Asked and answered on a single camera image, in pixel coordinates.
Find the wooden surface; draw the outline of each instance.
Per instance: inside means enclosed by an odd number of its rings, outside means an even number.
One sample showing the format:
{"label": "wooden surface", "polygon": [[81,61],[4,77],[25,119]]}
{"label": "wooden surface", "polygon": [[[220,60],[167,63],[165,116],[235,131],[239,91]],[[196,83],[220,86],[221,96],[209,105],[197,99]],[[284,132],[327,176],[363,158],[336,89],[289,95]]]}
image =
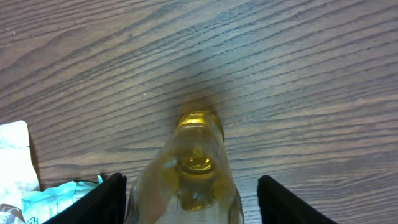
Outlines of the wooden surface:
{"label": "wooden surface", "polygon": [[217,110],[246,223],[269,174],[339,223],[397,223],[396,0],[0,0],[0,123],[43,186],[131,182],[182,103]]}

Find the glass bottle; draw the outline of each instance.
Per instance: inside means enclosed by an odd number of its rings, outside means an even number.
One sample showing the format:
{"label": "glass bottle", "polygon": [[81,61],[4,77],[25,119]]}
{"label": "glass bottle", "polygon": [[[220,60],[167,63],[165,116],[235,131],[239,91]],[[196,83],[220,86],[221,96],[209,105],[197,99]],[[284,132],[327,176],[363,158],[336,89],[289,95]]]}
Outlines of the glass bottle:
{"label": "glass bottle", "polygon": [[179,119],[134,182],[124,223],[244,223],[216,116],[197,111]]}

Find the black object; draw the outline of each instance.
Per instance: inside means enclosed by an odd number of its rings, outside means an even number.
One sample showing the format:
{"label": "black object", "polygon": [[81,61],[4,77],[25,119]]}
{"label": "black object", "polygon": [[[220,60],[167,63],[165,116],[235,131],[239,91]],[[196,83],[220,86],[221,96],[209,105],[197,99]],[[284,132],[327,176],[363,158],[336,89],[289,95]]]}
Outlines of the black object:
{"label": "black object", "polygon": [[335,224],[268,175],[257,188],[263,224]]}
{"label": "black object", "polygon": [[122,224],[126,210],[127,178],[120,173],[51,218],[45,224]]}

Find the wooden table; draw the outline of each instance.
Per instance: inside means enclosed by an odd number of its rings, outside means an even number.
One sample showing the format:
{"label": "wooden table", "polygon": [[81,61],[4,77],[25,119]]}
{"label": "wooden table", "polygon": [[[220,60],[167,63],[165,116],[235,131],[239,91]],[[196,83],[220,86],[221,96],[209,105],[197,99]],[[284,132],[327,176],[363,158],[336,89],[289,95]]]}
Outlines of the wooden table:
{"label": "wooden table", "polygon": [[221,118],[246,223],[269,174],[339,223],[396,223],[396,0],[1,0],[0,122],[44,187],[129,186],[181,105]]}

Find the bottle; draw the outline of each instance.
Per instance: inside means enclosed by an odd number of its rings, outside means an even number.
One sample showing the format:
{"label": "bottle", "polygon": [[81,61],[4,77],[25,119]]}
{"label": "bottle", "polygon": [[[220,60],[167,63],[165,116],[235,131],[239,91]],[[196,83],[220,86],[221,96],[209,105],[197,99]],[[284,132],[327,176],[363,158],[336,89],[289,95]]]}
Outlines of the bottle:
{"label": "bottle", "polygon": [[179,119],[163,150],[135,180],[124,223],[244,223],[216,116],[196,111]]}

